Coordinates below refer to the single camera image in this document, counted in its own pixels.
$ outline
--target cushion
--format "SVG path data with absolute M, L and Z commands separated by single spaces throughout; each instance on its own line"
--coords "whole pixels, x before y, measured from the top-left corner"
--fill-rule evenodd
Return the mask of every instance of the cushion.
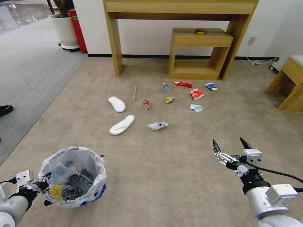
M 290 57 L 290 59 L 293 60 L 298 66 L 303 68 L 303 56 L 293 55 Z

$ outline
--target red can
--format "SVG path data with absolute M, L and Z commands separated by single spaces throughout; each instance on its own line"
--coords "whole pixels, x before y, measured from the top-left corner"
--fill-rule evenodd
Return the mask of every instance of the red can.
M 144 107 L 144 109 L 148 109 L 149 108 L 149 106 L 148 106 L 148 100 L 146 100 L 146 99 L 143 100 L 143 107 Z

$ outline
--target black cable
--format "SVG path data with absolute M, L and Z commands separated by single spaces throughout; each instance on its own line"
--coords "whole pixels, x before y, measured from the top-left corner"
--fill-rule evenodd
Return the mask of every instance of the black cable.
M 14 178 L 12 178 L 12 179 L 10 179 L 10 180 L 8 180 L 8 181 L 1 181 L 0 183 L 5 183 L 5 182 L 7 182 L 7 183 L 12 183 L 12 184 L 16 184 L 16 183 L 17 183 L 17 178 L 14 177 Z
M 303 192 L 303 188 L 294 188 L 296 192 Z
M 282 175 L 282 176 L 290 177 L 290 178 L 293 178 L 293 179 L 295 179 L 295 180 L 300 181 L 301 183 L 303 183 L 303 180 L 301 180 L 300 178 L 298 178 L 296 176 L 288 174 L 288 173 L 282 173 L 282 172 L 278 172 L 278 171 L 274 171 L 274 170 L 269 170 L 269 169 L 265 169 L 265 168 L 262 168 L 262 167 L 258 167 L 258 166 L 255 166 L 254 164 L 248 163 L 247 161 L 245 162 L 245 164 L 248 164 L 249 166 L 252 166 L 252 167 L 254 167 L 256 169 L 259 169 L 259 170 L 262 170 L 262 171 L 265 171 L 265 172 L 270 172 L 270 173 L 275 173 L 275 174 L 279 174 L 279 175 Z

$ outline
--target wooden stool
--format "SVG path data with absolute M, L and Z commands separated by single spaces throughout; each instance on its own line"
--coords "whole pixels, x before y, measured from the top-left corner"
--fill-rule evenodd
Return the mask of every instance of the wooden stool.
M 169 74 L 171 79 L 217 80 L 233 37 L 220 28 L 204 28 L 205 34 L 196 34 L 196 28 L 173 28 Z M 177 46 L 214 47 L 210 60 L 175 60 Z
M 279 109 L 303 112 L 303 56 L 291 56 L 267 88 L 272 94 L 283 91 L 290 94 Z

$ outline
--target water bottle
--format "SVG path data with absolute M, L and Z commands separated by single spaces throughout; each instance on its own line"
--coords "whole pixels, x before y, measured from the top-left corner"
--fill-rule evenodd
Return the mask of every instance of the water bottle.
M 163 89 L 165 92 L 169 92 L 169 86 L 166 83 L 163 83 Z

